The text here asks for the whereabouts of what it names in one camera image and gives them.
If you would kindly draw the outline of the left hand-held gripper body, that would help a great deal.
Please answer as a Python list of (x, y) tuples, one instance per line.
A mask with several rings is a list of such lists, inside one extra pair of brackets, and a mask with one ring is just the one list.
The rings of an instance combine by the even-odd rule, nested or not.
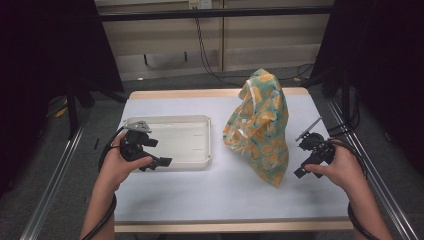
[(152, 130), (143, 120), (126, 123), (123, 128), (126, 133), (120, 141), (120, 154), (126, 161), (134, 161), (149, 156), (149, 153), (145, 152), (143, 147), (156, 147), (158, 144), (156, 139), (149, 136)]

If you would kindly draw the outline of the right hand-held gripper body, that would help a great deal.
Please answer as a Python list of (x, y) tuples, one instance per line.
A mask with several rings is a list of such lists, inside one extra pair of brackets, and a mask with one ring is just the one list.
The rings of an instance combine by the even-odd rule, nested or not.
[(318, 124), (321, 117), (318, 117), (306, 130), (304, 130), (295, 141), (304, 151), (310, 151), (310, 156), (304, 161), (304, 164), (331, 164), (335, 155), (334, 146), (324, 137), (311, 130)]

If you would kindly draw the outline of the white plastic tray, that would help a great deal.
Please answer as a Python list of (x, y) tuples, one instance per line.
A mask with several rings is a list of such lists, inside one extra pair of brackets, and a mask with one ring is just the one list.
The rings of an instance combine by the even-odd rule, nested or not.
[(123, 121), (133, 123), (145, 121), (150, 129), (149, 136), (156, 139), (156, 147), (144, 146), (149, 156), (172, 159), (168, 167), (159, 170), (199, 170), (206, 168), (211, 161), (210, 119), (205, 115), (132, 117)]

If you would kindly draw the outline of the orange and teal cloth bag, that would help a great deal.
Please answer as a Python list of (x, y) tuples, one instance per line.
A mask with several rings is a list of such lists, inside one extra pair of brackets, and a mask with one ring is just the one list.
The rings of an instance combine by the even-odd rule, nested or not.
[(265, 182), (278, 187), (288, 168), (285, 138), (289, 113), (278, 79), (259, 69), (238, 94), (241, 104), (223, 129), (223, 142), (231, 150), (250, 158), (250, 165)]

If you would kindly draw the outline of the person's right hand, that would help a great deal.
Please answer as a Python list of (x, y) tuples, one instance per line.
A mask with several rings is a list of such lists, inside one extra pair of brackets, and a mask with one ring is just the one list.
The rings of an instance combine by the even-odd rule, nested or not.
[(342, 147), (339, 140), (331, 139), (330, 142), (336, 150), (332, 163), (327, 166), (307, 164), (305, 169), (312, 173), (325, 175), (346, 193), (349, 189), (367, 184), (356, 157), (348, 149)]

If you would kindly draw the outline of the person's left hand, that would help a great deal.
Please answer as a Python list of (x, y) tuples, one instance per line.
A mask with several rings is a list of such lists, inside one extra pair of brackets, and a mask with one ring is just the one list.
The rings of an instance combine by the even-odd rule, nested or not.
[(103, 193), (114, 193), (133, 170), (147, 166), (153, 161), (150, 156), (126, 161), (120, 154), (120, 141), (123, 138), (124, 134), (119, 134), (113, 140), (96, 180), (96, 187)]

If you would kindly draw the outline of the black metal stand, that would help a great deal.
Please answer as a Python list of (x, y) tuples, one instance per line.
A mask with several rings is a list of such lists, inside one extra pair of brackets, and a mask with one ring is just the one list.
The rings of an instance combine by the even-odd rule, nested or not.
[(67, 109), (70, 123), (69, 138), (72, 139), (79, 130), (79, 118), (77, 115), (76, 101), (79, 101), (83, 108), (92, 108), (95, 105), (95, 100), (91, 95), (92, 91), (97, 91), (102, 95), (115, 100), (118, 103), (125, 103), (126, 99), (123, 96), (107, 90), (105, 87), (100, 87), (90, 81), (69, 81), (66, 87)]

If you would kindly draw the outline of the black curtain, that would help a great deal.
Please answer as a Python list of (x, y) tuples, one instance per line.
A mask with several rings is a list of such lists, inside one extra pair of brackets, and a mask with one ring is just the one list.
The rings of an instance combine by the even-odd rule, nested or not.
[(121, 91), (94, 0), (0, 0), (0, 198), (26, 165), (49, 101)]
[(348, 82), (424, 175), (424, 0), (334, 0), (312, 79)]

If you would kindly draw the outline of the black horizontal bar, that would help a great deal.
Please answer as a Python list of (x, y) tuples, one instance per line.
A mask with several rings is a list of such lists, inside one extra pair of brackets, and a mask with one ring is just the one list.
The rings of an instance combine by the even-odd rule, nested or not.
[(141, 21), (141, 20), (171, 20), (189, 18), (221, 18), (279, 15), (313, 15), (330, 14), (335, 10), (332, 6), (304, 6), (278, 8), (234, 8), (234, 9), (200, 9), (172, 10), (155, 12), (104, 13), (99, 15), (102, 22)]

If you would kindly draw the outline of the white wall socket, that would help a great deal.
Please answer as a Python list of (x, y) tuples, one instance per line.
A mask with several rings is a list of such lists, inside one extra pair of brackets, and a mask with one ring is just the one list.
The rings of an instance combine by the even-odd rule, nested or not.
[(191, 10), (212, 8), (212, 0), (188, 0), (188, 3)]

